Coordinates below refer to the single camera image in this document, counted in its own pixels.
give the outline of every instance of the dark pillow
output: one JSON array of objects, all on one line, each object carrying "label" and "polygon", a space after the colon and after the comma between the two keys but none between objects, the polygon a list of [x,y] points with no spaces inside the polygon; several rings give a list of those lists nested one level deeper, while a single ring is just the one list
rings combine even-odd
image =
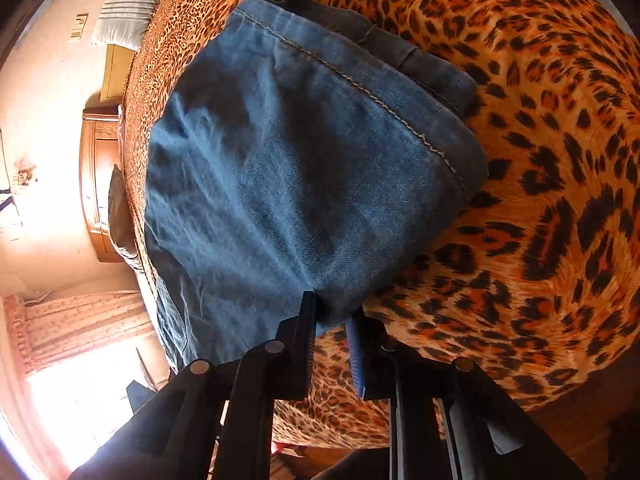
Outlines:
[{"label": "dark pillow", "polygon": [[109,236],[116,252],[136,272],[144,272],[133,236],[129,203],[120,168],[113,165],[109,185]]}]

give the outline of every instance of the pillow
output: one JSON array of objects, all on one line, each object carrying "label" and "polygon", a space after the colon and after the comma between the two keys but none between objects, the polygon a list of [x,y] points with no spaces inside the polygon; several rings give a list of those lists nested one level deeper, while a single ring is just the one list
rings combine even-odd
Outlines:
[{"label": "pillow", "polygon": [[109,237],[116,252],[136,272],[144,272],[142,261],[133,237],[133,225],[129,214],[129,203],[120,168],[113,165],[109,184]]},{"label": "pillow", "polygon": [[105,0],[91,43],[139,50],[160,0]]}]

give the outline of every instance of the leopard print blanket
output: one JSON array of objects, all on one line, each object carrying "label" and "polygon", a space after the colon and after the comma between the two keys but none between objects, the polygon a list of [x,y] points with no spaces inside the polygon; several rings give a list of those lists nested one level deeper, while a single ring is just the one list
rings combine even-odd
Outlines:
[{"label": "leopard print blanket", "polygon": [[[162,0],[134,60],[124,165],[141,248],[149,129],[239,1]],[[427,357],[471,357],[527,409],[616,359],[640,318],[638,42],[595,0],[317,1],[357,10],[479,85],[466,123],[490,179],[368,313]],[[278,403],[275,440],[386,446],[386,404],[356,399],[345,339],[318,339],[312,392]]]}]

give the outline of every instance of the curtain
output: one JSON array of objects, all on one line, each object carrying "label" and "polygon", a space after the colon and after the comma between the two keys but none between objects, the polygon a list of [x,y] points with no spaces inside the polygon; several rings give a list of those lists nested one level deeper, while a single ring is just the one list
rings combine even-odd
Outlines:
[{"label": "curtain", "polygon": [[139,292],[85,294],[30,306],[10,296],[0,298],[0,306],[0,417],[47,480],[66,480],[70,471],[41,424],[27,377],[85,352],[153,334],[153,326]]},{"label": "curtain", "polygon": [[9,339],[26,375],[71,357],[154,333],[139,292],[84,294],[25,306],[4,300]]}]

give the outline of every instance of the white pillow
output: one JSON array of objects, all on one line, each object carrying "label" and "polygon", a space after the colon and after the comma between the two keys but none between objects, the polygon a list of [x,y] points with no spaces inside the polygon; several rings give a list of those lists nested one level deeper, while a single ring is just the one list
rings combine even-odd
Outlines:
[{"label": "white pillow", "polygon": [[160,0],[105,0],[91,43],[139,50]]}]

